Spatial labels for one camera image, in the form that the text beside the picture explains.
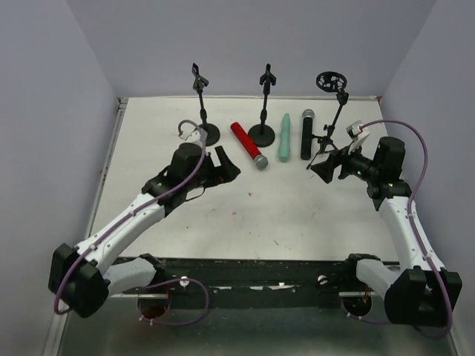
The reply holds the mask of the red rhinestone microphone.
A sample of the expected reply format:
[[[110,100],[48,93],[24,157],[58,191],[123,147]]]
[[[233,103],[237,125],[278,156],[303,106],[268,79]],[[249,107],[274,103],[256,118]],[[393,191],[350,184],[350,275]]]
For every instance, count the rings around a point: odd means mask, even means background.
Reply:
[[[233,122],[230,125],[232,133],[238,139],[240,144],[246,150],[253,160],[255,167],[262,171],[268,166],[268,159],[261,153],[257,145],[251,140],[249,135],[244,131],[239,122]]]

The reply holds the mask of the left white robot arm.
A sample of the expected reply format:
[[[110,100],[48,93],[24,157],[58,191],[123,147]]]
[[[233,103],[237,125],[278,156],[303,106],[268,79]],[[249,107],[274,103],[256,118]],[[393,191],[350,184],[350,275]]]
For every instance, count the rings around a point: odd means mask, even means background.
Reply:
[[[171,163],[148,180],[133,202],[102,230],[75,246],[63,243],[57,247],[48,281],[55,301],[63,301],[71,311],[87,318],[110,296],[151,285],[158,272],[151,256],[144,254],[124,266],[115,261],[141,234],[181,206],[190,191],[213,188],[238,177],[240,169],[223,147],[217,146],[215,153],[219,165],[214,165],[198,144],[181,144]]]

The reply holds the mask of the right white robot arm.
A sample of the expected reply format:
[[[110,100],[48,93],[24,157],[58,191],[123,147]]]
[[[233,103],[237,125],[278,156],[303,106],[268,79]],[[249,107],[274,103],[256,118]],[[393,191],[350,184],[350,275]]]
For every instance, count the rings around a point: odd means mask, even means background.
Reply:
[[[372,159],[361,149],[349,147],[329,152],[311,170],[325,183],[354,176],[367,183],[368,197],[386,224],[396,248],[400,271],[390,270],[379,258],[351,254],[357,280],[384,301],[387,319],[393,324],[444,328],[449,324],[462,289],[458,273],[448,271],[430,247],[410,198],[410,186],[401,179],[405,146],[400,139],[385,136],[379,140]]]

